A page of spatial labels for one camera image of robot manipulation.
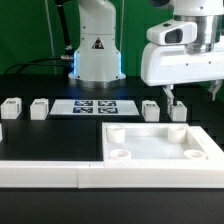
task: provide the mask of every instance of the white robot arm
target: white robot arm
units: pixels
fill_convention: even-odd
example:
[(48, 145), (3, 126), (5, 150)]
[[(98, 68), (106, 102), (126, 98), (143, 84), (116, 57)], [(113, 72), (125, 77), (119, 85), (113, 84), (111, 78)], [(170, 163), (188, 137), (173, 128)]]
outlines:
[(150, 0), (172, 5), (173, 19), (147, 32), (141, 77), (149, 86), (165, 85), (172, 114), (174, 84), (212, 81), (213, 100), (224, 79), (223, 0)]
[(116, 10), (108, 0), (78, 0), (80, 46), (70, 82), (90, 88), (114, 86), (125, 79), (115, 46)]

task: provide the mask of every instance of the white box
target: white box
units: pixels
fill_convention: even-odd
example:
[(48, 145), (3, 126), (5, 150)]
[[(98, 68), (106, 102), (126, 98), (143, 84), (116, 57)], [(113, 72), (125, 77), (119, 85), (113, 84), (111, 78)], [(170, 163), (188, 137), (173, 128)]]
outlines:
[(7, 98), (1, 105), (2, 119), (16, 119), (22, 111), (22, 100), (20, 98)]
[(31, 120), (45, 120), (49, 112), (48, 99), (36, 99), (30, 106)]
[(172, 105), (170, 108), (170, 113), (168, 109), (168, 114), (174, 122), (186, 122), (187, 120), (187, 108), (181, 101), (177, 101), (176, 106)]
[(143, 101), (142, 115), (145, 118), (145, 121), (159, 122), (160, 108), (155, 101)]

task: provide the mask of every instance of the blue led light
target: blue led light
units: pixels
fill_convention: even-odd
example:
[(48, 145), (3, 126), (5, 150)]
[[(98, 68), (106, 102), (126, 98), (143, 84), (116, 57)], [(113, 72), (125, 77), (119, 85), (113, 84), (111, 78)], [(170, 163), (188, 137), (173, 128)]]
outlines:
[(75, 51), (74, 53), (74, 64), (73, 64), (74, 70), (73, 70), (73, 75), (77, 74), (77, 53)]
[(121, 75), (121, 53), (119, 53), (119, 74)]

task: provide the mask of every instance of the black square marking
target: black square marking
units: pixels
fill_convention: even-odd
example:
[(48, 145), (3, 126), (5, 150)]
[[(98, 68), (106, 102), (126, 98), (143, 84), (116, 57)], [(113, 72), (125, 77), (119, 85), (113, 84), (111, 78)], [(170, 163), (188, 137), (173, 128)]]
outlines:
[(99, 114), (118, 114), (117, 108), (98, 108)]
[(74, 107), (73, 113), (74, 114), (92, 114), (93, 108), (92, 107)]
[(93, 101), (92, 100), (76, 100), (75, 101), (75, 106), (81, 106), (81, 107), (92, 107), (93, 106)]
[(98, 101), (98, 106), (100, 107), (116, 107), (116, 101), (109, 101), (109, 100), (105, 100), (105, 101)]

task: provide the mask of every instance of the black cable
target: black cable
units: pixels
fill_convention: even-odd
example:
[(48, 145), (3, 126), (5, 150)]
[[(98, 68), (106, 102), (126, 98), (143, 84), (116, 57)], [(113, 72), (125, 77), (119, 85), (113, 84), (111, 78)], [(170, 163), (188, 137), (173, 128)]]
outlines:
[(65, 53), (66, 53), (66, 55), (73, 55), (74, 51), (73, 51), (72, 46), (71, 46), (67, 21), (66, 21), (64, 7), (63, 7), (63, 4), (67, 1), (69, 1), (69, 0), (55, 0), (55, 4), (56, 4), (57, 9), (58, 9), (58, 15), (59, 15), (59, 18), (60, 18), (62, 34), (63, 34), (63, 37), (64, 37), (64, 43), (65, 43), (65, 46), (66, 46)]
[(39, 62), (45, 62), (45, 61), (57, 61), (57, 60), (61, 60), (60, 57), (51, 57), (51, 58), (41, 58), (41, 59), (36, 59), (36, 60), (33, 60), (33, 61), (30, 61), (28, 63), (25, 63), (20, 69), (18, 69), (16, 71), (16, 73), (20, 73), (21, 71), (23, 71), (26, 67), (29, 66), (29, 64), (32, 64), (32, 63), (39, 63)]
[(24, 65), (26, 65), (26, 68), (28, 67), (28, 66), (30, 66), (30, 65), (34, 65), (34, 66), (45, 66), (45, 67), (54, 67), (54, 66), (56, 66), (56, 67), (63, 67), (65, 64), (36, 64), (36, 63), (23, 63), (23, 64), (16, 64), (16, 65), (13, 65), (13, 66), (10, 66), (9, 68), (7, 68), (6, 70), (5, 70), (5, 72), (3, 73), (3, 75), (6, 75), (6, 74), (8, 74), (8, 72), (10, 71), (10, 70), (12, 70), (13, 68), (15, 68), (15, 67), (18, 67), (18, 66), (24, 66)]

